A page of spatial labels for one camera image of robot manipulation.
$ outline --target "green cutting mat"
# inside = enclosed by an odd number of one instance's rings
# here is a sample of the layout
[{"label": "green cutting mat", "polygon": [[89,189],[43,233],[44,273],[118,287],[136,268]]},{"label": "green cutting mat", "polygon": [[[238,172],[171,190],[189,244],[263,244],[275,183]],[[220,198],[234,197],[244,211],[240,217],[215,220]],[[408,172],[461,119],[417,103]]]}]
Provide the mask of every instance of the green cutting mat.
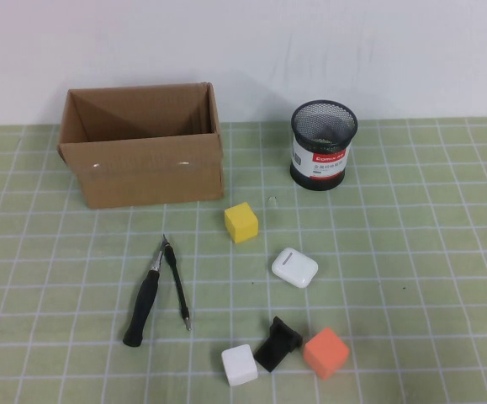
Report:
[{"label": "green cutting mat", "polygon": [[[100,211],[57,131],[0,127],[0,403],[487,402],[487,118],[362,122],[325,193],[288,175],[288,124],[226,124],[223,200]],[[223,209],[243,201],[261,231],[234,246]],[[165,266],[146,340],[127,348],[163,232],[193,331]],[[269,269],[285,247],[320,265],[306,290]],[[332,327],[348,363],[318,380],[294,351],[231,389],[220,353],[256,348],[274,316],[305,338]]]}]

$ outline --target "white wall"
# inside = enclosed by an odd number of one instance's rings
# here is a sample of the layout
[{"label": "white wall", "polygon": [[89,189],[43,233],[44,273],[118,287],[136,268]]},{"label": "white wall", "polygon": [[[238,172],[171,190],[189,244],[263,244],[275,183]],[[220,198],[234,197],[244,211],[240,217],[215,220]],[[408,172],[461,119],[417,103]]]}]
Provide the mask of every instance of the white wall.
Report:
[{"label": "white wall", "polygon": [[197,81],[224,121],[315,98],[486,115],[487,0],[0,0],[0,124],[58,122],[68,88]]}]

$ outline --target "mesh pen holder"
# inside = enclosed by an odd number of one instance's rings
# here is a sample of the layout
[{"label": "mesh pen holder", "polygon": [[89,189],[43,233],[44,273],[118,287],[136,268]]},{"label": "mesh pen holder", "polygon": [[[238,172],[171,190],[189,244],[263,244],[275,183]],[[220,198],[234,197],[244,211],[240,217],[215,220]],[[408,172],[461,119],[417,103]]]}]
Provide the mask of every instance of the mesh pen holder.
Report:
[{"label": "mesh pen holder", "polygon": [[328,190],[344,179],[350,144],[357,133],[357,118],[335,101],[310,101],[292,115],[294,141],[290,174],[312,190]]}]

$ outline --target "black screwdriver handle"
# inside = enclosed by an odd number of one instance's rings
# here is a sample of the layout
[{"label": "black screwdriver handle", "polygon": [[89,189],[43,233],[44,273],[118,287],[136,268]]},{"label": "black screwdriver handle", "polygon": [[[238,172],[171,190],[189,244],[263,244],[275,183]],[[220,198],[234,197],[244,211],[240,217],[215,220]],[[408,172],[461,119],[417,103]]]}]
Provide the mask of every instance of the black screwdriver handle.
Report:
[{"label": "black screwdriver handle", "polygon": [[170,244],[165,246],[165,259],[172,270],[174,275],[174,281],[176,282],[177,298],[179,299],[180,311],[183,318],[189,318],[189,309],[185,302],[185,295],[183,294],[182,281],[179,279],[179,273],[177,272],[177,261],[174,250]]},{"label": "black screwdriver handle", "polygon": [[124,335],[124,344],[128,347],[139,347],[142,343],[144,325],[156,299],[158,286],[159,273],[157,271],[148,272],[146,279],[142,281],[139,294],[136,296],[133,318],[131,318],[129,328]]}]

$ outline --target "cardboard box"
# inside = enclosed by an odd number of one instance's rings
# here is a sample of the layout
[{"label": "cardboard box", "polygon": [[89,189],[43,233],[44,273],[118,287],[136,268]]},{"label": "cardboard box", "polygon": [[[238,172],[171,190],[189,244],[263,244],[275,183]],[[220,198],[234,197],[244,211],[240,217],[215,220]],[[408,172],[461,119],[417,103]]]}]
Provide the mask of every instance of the cardboard box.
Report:
[{"label": "cardboard box", "polygon": [[90,208],[220,199],[211,83],[70,90],[58,152]]}]

